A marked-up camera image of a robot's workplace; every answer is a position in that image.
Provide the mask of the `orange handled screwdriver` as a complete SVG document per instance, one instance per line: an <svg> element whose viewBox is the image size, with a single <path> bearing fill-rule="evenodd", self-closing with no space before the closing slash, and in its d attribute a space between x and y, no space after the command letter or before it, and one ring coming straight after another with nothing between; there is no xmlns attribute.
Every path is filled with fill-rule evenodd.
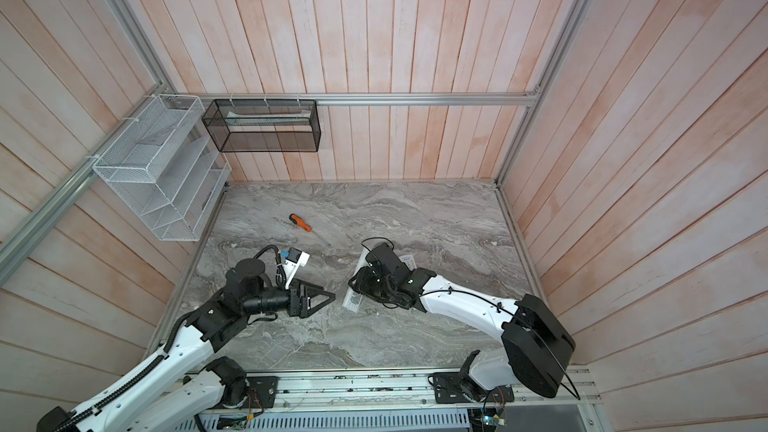
<svg viewBox="0 0 768 432"><path fill-rule="evenodd" d="M305 230L306 232L311 233L313 231L313 228L304 221L300 216L296 214L290 214L289 220L296 225L297 227L300 227L301 229Z"/></svg>

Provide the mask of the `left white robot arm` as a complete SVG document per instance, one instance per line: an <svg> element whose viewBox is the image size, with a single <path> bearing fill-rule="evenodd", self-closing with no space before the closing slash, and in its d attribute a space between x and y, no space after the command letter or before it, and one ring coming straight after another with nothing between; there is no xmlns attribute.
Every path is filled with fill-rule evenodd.
<svg viewBox="0 0 768 432"><path fill-rule="evenodd" d="M37 430L166 431L217 405L240 407L251 397L247 375L234 360L214 355L259 320L280 312L308 318L334 301L334 293L296 279L305 262L279 258L275 280L258 257L238 262L224 286L180 317L154 353L73 410L55 407Z"/></svg>

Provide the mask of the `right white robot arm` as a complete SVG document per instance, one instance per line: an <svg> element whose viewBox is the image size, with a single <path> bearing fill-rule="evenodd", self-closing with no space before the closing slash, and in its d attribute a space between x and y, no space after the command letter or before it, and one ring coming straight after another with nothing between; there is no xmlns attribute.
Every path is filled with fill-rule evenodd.
<svg viewBox="0 0 768 432"><path fill-rule="evenodd" d="M531 294L503 299L454 284L424 268L408 269L401 281L382 265L364 265L348 281L351 291L387 306L443 315L501 344L480 351L465 369L482 390L519 382L532 392L557 395L576 343L545 304Z"/></svg>

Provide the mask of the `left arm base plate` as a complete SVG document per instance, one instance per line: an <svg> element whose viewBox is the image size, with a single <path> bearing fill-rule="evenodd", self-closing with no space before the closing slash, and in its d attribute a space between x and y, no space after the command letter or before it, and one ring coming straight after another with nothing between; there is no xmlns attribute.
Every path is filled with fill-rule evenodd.
<svg viewBox="0 0 768 432"><path fill-rule="evenodd" d="M226 379L223 395L213 408L266 410L274 407L278 376Z"/></svg>

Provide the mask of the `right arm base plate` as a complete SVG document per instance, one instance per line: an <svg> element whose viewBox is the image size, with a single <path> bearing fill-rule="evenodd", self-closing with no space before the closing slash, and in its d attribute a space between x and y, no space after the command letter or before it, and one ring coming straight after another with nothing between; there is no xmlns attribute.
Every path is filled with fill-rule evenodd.
<svg viewBox="0 0 768 432"><path fill-rule="evenodd" d="M434 398L438 404L493 401L504 405L515 400L511 387L502 386L485 390L462 372L436 372L428 376L428 383L433 388Z"/></svg>

